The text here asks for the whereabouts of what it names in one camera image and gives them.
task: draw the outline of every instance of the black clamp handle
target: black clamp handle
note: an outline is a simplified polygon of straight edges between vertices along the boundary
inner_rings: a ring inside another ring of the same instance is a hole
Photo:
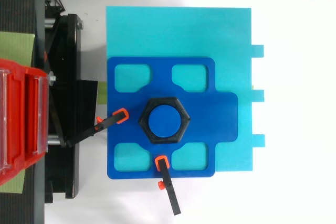
[[[174,215],[179,215],[181,213],[181,210],[180,206],[178,205],[179,202],[177,201],[172,179],[168,171],[169,168],[168,159],[166,156],[159,156],[155,159],[155,163],[158,171],[161,172],[163,179],[163,181],[160,181],[158,183],[159,189],[167,190],[169,201],[173,209],[173,213]]]
[[[69,139],[66,141],[66,144],[69,147],[73,147],[74,145],[78,144],[79,142],[87,139],[90,136],[93,136],[94,134],[107,129],[108,127],[116,124],[120,124],[124,121],[126,121],[129,118],[129,114],[126,109],[121,108],[113,113],[113,115],[109,118],[106,118],[104,120],[97,118],[98,124],[95,126],[88,128],[87,130],[81,132],[77,136],[75,136],[72,139]]]

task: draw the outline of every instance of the black bracket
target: black bracket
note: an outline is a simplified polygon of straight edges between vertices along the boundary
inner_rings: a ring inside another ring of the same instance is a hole
[[[173,213],[174,213],[174,215],[179,215],[181,213],[181,210],[180,210],[180,207],[178,205],[179,202],[177,201],[174,186],[173,186],[173,183],[172,183],[169,171],[168,171],[167,162],[164,158],[160,158],[157,161],[158,161],[157,163],[159,165],[158,168],[160,168],[158,170],[162,174],[164,188],[167,190],[169,201],[170,201],[170,204],[171,204],[172,209],[173,209]]]

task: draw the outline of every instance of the white surface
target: white surface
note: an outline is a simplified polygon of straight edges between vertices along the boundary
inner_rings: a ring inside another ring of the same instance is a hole
[[[108,5],[252,7],[254,171],[174,179],[182,214],[174,217],[158,179],[110,180],[106,132],[80,147],[80,191],[54,195],[46,224],[336,223],[335,0],[62,0],[84,21],[82,78],[106,80]],[[97,114],[106,116],[106,106]]]

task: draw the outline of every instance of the red storage bin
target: red storage bin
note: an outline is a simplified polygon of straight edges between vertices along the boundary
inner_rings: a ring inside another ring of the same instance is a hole
[[[43,71],[0,59],[0,185],[44,156],[48,90]]]
[[[25,167],[25,71],[0,60],[0,185]]]

